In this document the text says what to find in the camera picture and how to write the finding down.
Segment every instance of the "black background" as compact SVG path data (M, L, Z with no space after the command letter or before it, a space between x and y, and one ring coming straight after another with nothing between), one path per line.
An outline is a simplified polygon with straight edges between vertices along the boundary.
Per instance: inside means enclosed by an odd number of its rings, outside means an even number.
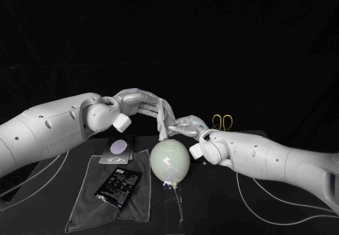
M338 1L5 0L0 18L0 124L68 96L140 88L176 118L212 126L230 114L232 131L339 151ZM127 134L159 134L155 118L131 119Z

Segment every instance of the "gold scissors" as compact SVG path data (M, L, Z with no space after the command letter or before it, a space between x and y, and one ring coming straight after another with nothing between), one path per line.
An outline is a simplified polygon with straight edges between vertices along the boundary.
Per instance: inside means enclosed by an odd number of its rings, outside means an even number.
M231 117L231 115L225 115L224 117L221 117L218 114L214 116L214 118L215 117L219 117L219 131L221 131L221 128L224 127L224 131L228 131L230 130L230 128L231 128L231 126L232 126L232 124L234 124L234 119L232 119L232 117ZM230 128L225 128L225 117L230 117L231 118L231 126L230 126Z

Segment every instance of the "black table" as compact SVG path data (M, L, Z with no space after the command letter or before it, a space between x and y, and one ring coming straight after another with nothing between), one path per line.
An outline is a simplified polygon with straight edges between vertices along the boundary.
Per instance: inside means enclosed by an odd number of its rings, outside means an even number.
M261 131L247 133L266 136ZM157 136L136 137L134 152L144 149L152 152L159 142L157 138ZM188 148L196 144L192 138L182 135L176 135L173 139L179 140ZM49 185L32 198L2 214L2 235L65 234L65 225L81 189L87 164L93 155L101 155L106 143L107 139L90 139L71 150L65 165ZM12 203L26 198L45 185L64 158L65 155L38 178L22 186ZM45 168L52 160L48 159L39 163L32 175ZM303 189L282 182L260 181L260 183L282 199L326 207ZM260 189L253 179L243 175L240 175L240 184L247 203L257 214L270 221L287 223L316 214L331 214L279 202ZM192 158L189 173L181 183L181 191L183 208L181 233L185 235L228 233L335 235L339 233L339 220L335 218L316 218L295 226L277 226L261 221L243 202L235 173L228 167L212 165L204 157L196 161ZM163 182L152 173L150 222L136 223L133 220L116 220L97 228L71 234L165 235L165 197ZM176 213L173 216L179 217L179 210L172 213Z

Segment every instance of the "balloon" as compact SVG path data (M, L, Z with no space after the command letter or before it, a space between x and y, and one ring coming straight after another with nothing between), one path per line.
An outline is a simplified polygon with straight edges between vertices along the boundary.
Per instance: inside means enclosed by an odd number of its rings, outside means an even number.
M189 171L189 151L176 140L160 141L150 153L150 167L157 178L176 188Z

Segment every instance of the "cloth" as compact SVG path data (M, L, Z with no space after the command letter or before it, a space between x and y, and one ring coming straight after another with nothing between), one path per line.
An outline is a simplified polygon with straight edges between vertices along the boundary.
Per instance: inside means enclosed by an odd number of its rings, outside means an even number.
M88 162L87 174L72 208L65 233L94 228L116 219L133 219L146 223L150 218L150 155L144 150L133 154L129 164L100 164L101 156L94 155ZM119 208L97 198L95 191L117 167L143 173L131 197L120 213Z
M159 141L163 141L168 138L168 129L166 125L175 125L175 114L172 107L168 101L159 98L157 103L157 130L159 134Z

